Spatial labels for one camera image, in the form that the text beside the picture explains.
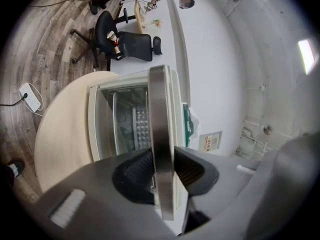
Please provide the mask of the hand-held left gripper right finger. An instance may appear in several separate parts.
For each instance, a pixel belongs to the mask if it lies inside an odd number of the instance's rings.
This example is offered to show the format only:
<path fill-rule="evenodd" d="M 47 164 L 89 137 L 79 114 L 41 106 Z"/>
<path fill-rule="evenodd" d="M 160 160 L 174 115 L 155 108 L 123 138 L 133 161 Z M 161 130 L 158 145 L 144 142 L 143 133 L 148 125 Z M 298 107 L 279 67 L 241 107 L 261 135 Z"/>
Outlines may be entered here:
<path fill-rule="evenodd" d="M 175 147 L 174 169 L 187 193 L 188 214 L 252 216 L 262 200 L 265 161 Z"/>

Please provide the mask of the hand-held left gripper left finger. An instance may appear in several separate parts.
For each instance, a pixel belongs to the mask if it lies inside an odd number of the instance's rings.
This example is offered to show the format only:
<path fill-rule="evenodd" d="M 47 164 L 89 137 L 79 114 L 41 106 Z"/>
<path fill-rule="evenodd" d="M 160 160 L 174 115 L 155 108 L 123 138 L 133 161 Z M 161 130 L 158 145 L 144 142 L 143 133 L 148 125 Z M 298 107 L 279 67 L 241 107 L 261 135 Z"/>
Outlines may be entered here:
<path fill-rule="evenodd" d="M 34 220 L 54 240 L 172 240 L 147 191 L 149 148 L 85 165 L 37 201 Z"/>

